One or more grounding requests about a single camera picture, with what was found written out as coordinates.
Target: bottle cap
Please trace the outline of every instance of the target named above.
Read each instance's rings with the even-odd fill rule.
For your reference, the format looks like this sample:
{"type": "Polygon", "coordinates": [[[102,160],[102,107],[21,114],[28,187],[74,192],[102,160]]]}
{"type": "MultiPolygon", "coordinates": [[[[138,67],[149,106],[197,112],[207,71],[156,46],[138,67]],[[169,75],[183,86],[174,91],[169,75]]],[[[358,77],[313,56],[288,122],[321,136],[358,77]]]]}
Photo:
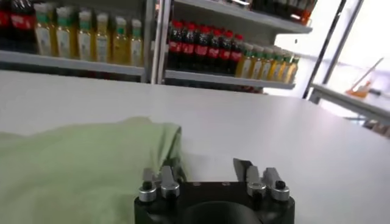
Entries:
{"type": "Polygon", "coordinates": [[[106,23],[108,21],[108,15],[107,13],[99,13],[97,15],[97,20],[98,22],[101,22],[101,23],[106,23]]]}
{"type": "Polygon", "coordinates": [[[142,26],[142,23],[140,20],[138,19],[132,19],[132,26],[133,27],[141,27],[142,26]]]}

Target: table surface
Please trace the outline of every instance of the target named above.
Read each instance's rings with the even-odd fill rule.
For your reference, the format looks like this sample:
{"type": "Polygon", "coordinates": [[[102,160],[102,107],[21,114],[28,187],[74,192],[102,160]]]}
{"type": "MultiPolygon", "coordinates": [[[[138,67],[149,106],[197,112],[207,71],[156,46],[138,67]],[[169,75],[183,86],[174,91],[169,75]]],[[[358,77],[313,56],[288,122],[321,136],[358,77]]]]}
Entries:
{"type": "Polygon", "coordinates": [[[0,131],[148,116],[183,128],[194,181],[234,181],[232,159],[276,167],[296,223],[387,223],[390,141],[302,99],[0,71],[0,131]]]}
{"type": "Polygon", "coordinates": [[[366,98],[362,99],[350,96],[346,93],[340,93],[339,91],[329,88],[327,85],[312,84],[312,87],[320,92],[327,93],[328,95],[345,100],[348,103],[352,103],[355,106],[359,106],[360,108],[390,117],[390,99],[388,98],[368,94],[366,98]]]}

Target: shelf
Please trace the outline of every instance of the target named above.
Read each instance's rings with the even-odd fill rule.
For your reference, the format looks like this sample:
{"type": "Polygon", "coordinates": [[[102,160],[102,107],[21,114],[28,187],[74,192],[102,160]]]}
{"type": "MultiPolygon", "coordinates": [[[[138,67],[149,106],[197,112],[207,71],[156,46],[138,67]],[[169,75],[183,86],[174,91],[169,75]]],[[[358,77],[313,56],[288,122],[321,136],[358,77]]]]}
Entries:
{"type": "Polygon", "coordinates": [[[215,2],[212,0],[175,0],[175,2],[255,21],[256,23],[277,29],[278,33],[310,33],[313,30],[311,27],[303,26],[301,24],[264,13],[251,12],[222,2],[215,2]]]}
{"type": "Polygon", "coordinates": [[[38,65],[65,69],[78,69],[96,72],[110,72],[125,75],[143,75],[144,68],[114,65],[108,63],[73,60],[67,58],[47,57],[11,51],[0,51],[0,62],[38,65]]]}
{"type": "Polygon", "coordinates": [[[270,81],[254,80],[254,79],[241,79],[241,78],[235,78],[229,76],[200,74],[195,72],[174,71],[174,70],[167,70],[165,72],[165,78],[252,86],[252,87],[277,88],[277,89],[293,89],[295,87],[295,84],[284,84],[280,82],[270,82],[270,81]]]}

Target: cola bottle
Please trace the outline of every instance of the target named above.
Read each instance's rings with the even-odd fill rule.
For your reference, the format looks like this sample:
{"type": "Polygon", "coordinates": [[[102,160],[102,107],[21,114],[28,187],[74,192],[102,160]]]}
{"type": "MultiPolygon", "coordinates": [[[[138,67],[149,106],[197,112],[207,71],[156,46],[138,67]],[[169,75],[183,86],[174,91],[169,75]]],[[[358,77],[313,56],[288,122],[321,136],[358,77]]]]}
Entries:
{"type": "Polygon", "coordinates": [[[224,36],[220,38],[219,53],[216,60],[218,72],[228,73],[228,63],[230,58],[230,51],[232,48],[232,36],[233,32],[228,30],[224,33],[224,36]]]}
{"type": "Polygon", "coordinates": [[[213,31],[213,37],[210,40],[210,45],[207,51],[207,67],[208,71],[217,72],[216,60],[219,55],[219,38],[221,37],[221,31],[215,29],[213,31]]]}
{"type": "Polygon", "coordinates": [[[210,32],[209,28],[203,26],[200,30],[198,43],[195,47],[195,68],[199,71],[206,70],[206,57],[208,49],[208,33],[210,32]]]}
{"type": "Polygon", "coordinates": [[[180,67],[183,69],[194,69],[194,38],[195,25],[189,24],[187,33],[183,38],[182,56],[180,59],[180,67]]]}
{"type": "Polygon", "coordinates": [[[168,67],[178,68],[182,51],[182,23],[172,22],[171,36],[169,37],[168,67]]]}
{"type": "Polygon", "coordinates": [[[232,53],[229,58],[229,66],[228,73],[235,74],[237,69],[237,64],[241,59],[243,51],[243,36],[240,34],[236,34],[234,39],[232,40],[232,53]]]}

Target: bottle label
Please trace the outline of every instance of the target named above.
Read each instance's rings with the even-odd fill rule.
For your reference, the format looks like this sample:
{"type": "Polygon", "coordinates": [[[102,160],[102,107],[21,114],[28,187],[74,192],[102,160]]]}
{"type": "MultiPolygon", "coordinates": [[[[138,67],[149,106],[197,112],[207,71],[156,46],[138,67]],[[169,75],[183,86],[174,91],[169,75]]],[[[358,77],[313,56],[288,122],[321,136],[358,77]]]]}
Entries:
{"type": "Polygon", "coordinates": [[[21,30],[31,30],[34,28],[35,16],[11,15],[12,25],[21,30]]]}
{"type": "Polygon", "coordinates": [[[132,41],[131,42],[131,65],[132,66],[142,66],[141,65],[141,61],[142,61],[142,55],[141,55],[141,52],[142,52],[142,44],[140,41],[132,41]]]}
{"type": "Polygon", "coordinates": [[[39,27],[35,30],[41,55],[51,56],[50,31],[39,27]]]}
{"type": "Polygon", "coordinates": [[[107,37],[96,37],[96,60],[98,62],[108,62],[107,37]]]}
{"type": "Polygon", "coordinates": [[[169,42],[169,51],[170,52],[180,52],[182,51],[182,44],[175,42],[175,41],[170,41],[169,42]]]}
{"type": "Polygon", "coordinates": [[[79,33],[79,52],[81,60],[91,61],[91,35],[79,33]]]}
{"type": "Polygon", "coordinates": [[[230,54],[230,59],[233,61],[239,61],[241,59],[241,56],[242,56],[242,53],[232,52],[230,54]]]}
{"type": "Polygon", "coordinates": [[[218,48],[209,48],[207,56],[210,58],[217,58],[219,53],[218,48]]]}
{"type": "Polygon", "coordinates": [[[219,51],[219,58],[223,60],[228,60],[230,58],[230,51],[227,51],[225,49],[221,49],[219,51]]]}
{"type": "Polygon", "coordinates": [[[261,74],[261,79],[267,80],[267,76],[268,76],[270,68],[271,68],[270,62],[267,62],[264,64],[263,73],[261,74]]]}
{"type": "Polygon", "coordinates": [[[194,45],[193,44],[183,44],[183,53],[184,54],[194,53],[194,45]]]}
{"type": "Polygon", "coordinates": [[[0,11],[0,26],[9,26],[10,24],[10,13],[0,11]]]}
{"type": "Polygon", "coordinates": [[[197,55],[204,56],[207,54],[207,46],[197,45],[195,48],[195,53],[197,55]]]}
{"type": "Polygon", "coordinates": [[[63,58],[70,58],[71,48],[70,48],[69,33],[64,30],[58,30],[57,39],[58,39],[59,56],[63,58]]]}
{"type": "Polygon", "coordinates": [[[260,72],[261,65],[263,62],[261,61],[256,61],[255,66],[253,67],[253,73],[252,73],[252,78],[257,79],[258,73],[260,72]]]}

